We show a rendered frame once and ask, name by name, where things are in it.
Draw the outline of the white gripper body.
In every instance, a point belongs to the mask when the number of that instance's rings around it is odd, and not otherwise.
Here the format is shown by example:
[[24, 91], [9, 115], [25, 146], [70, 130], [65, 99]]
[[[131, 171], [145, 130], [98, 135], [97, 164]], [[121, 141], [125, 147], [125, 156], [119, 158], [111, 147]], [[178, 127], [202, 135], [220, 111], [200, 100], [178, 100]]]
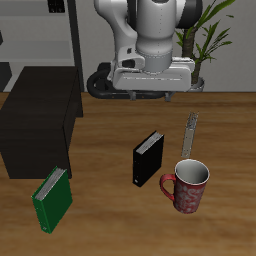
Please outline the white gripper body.
[[134, 68], [117, 68], [112, 82], [117, 90], [186, 92], [191, 87], [191, 73], [194, 68], [195, 62], [192, 59], [173, 57], [170, 67], [159, 73]]

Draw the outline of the grey flat ruler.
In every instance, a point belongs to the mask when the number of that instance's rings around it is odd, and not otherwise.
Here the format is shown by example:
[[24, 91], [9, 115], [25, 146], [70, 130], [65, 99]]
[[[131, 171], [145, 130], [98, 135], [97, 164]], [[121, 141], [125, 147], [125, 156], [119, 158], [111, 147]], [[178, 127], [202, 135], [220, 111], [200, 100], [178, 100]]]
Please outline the grey flat ruler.
[[198, 116], [199, 116], [199, 113], [197, 112], [189, 113], [187, 123], [185, 126], [184, 138], [183, 138], [183, 146], [182, 146], [182, 153], [181, 153], [181, 156], [183, 158], [190, 157]]

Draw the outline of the black book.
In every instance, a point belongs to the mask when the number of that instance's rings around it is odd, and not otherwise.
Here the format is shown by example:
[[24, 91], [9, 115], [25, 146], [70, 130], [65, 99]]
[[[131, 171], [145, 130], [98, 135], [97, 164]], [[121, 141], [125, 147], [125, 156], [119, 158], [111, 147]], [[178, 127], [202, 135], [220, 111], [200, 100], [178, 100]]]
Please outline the black book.
[[161, 167], [164, 136], [154, 131], [133, 149], [133, 183], [142, 187]]

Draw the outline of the green book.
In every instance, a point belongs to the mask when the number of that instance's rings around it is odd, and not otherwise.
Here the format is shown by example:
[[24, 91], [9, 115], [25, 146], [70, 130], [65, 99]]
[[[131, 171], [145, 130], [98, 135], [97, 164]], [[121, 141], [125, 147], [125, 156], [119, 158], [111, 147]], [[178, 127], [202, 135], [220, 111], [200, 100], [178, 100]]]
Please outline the green book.
[[51, 234], [73, 202], [67, 170], [55, 167], [31, 198], [41, 230]]

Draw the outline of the red patterned mug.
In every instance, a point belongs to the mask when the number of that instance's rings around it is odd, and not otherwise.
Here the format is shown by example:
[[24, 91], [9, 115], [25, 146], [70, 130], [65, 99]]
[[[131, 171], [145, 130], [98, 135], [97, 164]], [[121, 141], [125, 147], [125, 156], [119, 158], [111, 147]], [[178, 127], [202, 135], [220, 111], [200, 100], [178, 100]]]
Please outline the red patterned mug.
[[[161, 176], [159, 185], [161, 191], [173, 202], [176, 210], [184, 214], [197, 211], [205, 186], [209, 180], [210, 172], [205, 164], [193, 159], [178, 162], [174, 174]], [[172, 181], [174, 192], [168, 192], [164, 183]]]

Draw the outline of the dark wooden cabinet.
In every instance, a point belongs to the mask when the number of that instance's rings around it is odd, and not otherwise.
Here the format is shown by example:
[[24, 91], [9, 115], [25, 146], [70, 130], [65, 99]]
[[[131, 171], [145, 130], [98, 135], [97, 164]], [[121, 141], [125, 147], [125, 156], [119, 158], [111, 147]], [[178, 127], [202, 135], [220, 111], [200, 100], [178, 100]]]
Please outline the dark wooden cabinet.
[[75, 67], [25, 67], [0, 109], [0, 154], [11, 179], [67, 171], [75, 119], [83, 115]]

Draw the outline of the black binders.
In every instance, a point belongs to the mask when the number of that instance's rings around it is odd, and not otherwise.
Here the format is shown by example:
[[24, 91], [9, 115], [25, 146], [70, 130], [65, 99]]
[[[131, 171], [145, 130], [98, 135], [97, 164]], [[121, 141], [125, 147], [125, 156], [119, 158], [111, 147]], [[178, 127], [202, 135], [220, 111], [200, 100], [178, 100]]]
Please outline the black binders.
[[50, 13], [64, 13], [64, 0], [47, 0], [48, 10]]

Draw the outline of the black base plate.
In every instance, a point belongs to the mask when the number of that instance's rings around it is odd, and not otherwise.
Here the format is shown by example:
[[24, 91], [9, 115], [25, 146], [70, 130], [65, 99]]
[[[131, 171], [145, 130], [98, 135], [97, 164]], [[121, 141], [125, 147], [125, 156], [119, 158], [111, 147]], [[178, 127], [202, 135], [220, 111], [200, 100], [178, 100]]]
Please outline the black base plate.
[[[110, 62], [100, 63], [97, 71], [87, 80], [87, 91], [98, 99], [130, 99], [130, 91], [115, 89], [112, 82], [107, 79], [110, 71]], [[165, 95], [159, 91], [132, 91], [136, 92], [136, 99], [158, 99]]]

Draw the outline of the white wall shelf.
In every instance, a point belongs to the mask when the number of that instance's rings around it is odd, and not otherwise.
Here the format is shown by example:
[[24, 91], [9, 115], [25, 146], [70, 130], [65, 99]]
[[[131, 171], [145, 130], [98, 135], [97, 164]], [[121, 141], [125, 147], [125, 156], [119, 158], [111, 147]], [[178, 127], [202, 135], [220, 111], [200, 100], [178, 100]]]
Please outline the white wall shelf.
[[76, 0], [50, 13], [47, 0], [0, 0], [0, 92], [25, 66], [82, 67]]

